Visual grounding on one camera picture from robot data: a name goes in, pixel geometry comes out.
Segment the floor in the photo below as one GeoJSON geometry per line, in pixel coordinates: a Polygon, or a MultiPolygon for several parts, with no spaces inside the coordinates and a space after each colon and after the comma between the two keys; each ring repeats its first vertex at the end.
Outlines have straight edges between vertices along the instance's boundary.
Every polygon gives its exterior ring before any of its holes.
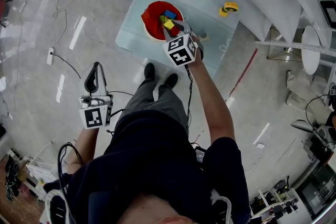
{"type": "MultiPolygon", "coordinates": [[[[65,28],[64,9],[67,27],[55,45],[55,53],[69,61],[79,73],[99,61],[104,67],[108,90],[136,91],[143,79],[144,66],[150,60],[121,50],[114,42],[131,2],[13,0],[8,11],[8,27],[0,32],[0,90],[10,112],[10,116],[2,120],[12,143],[22,153],[34,156],[49,140],[65,143],[76,138],[82,129],[76,73],[57,58],[52,66],[46,64],[48,48],[55,44],[65,28]],[[53,18],[57,3],[59,13],[53,18]],[[75,25],[82,16],[87,19],[74,49],[70,50],[75,25]],[[63,85],[60,85],[61,76],[64,76],[63,85]]],[[[285,104],[288,94],[285,72],[287,69],[298,71],[302,65],[267,60],[268,47],[257,46],[254,40],[249,30],[239,24],[214,78],[233,117],[251,199],[257,194],[257,188],[266,191],[287,175],[290,183],[293,182],[309,164],[301,144],[305,133],[290,126],[292,121],[304,119],[304,113],[285,104]],[[256,48],[254,60],[229,98],[256,48]],[[253,144],[261,132],[259,142],[266,146],[263,150],[253,144]]],[[[160,64],[155,63],[155,66],[162,80],[172,72],[160,64]]],[[[181,76],[174,89],[185,106],[188,84],[187,76],[181,76]]],[[[124,108],[129,98],[126,94],[115,93],[113,110],[124,108]]],[[[5,104],[1,104],[0,112],[7,113],[5,104]]],[[[190,141],[197,140],[202,147],[208,148],[209,132],[196,86],[191,114],[190,141]]],[[[117,116],[112,118],[108,129],[113,130],[117,119],[117,116]]],[[[100,130],[96,156],[102,154],[111,140],[106,129],[100,130]]]]}

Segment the electrical outlet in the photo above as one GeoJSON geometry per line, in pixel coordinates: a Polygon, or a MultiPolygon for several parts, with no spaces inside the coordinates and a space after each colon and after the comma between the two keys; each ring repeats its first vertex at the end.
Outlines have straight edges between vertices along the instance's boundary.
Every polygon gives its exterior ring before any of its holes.
{"type": "Polygon", "coordinates": [[[52,65],[53,63],[53,58],[54,58],[54,55],[52,55],[53,53],[55,52],[55,49],[53,48],[49,48],[49,51],[48,51],[48,57],[47,57],[47,64],[48,65],[52,65]]]}

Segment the black shirt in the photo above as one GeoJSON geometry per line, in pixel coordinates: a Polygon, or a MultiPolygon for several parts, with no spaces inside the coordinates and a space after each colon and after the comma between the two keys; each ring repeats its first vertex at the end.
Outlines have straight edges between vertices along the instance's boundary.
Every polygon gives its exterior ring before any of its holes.
{"type": "Polygon", "coordinates": [[[158,111],[135,112],[117,123],[104,155],[71,177],[69,204],[77,223],[116,223],[139,193],[148,193],[167,200],[180,215],[210,224],[215,188],[231,201],[234,223],[247,223],[248,192],[235,141],[217,139],[202,169],[177,121],[158,111]]]}

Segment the red tape line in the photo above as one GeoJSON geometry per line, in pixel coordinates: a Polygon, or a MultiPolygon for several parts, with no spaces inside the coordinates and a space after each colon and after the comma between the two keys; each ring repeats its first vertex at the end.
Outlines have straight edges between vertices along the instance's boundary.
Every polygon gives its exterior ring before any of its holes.
{"type": "Polygon", "coordinates": [[[236,90],[238,84],[240,83],[240,81],[241,81],[241,79],[243,78],[243,76],[245,75],[247,69],[248,69],[249,66],[251,65],[251,63],[252,63],[252,61],[253,61],[253,59],[254,59],[254,56],[257,54],[257,51],[258,51],[258,49],[255,49],[255,51],[253,52],[251,59],[249,60],[249,62],[248,62],[248,64],[247,64],[247,66],[245,67],[243,73],[241,74],[240,78],[238,79],[236,85],[234,86],[234,88],[233,88],[232,91],[230,92],[229,97],[230,97],[231,94],[236,90]]]}

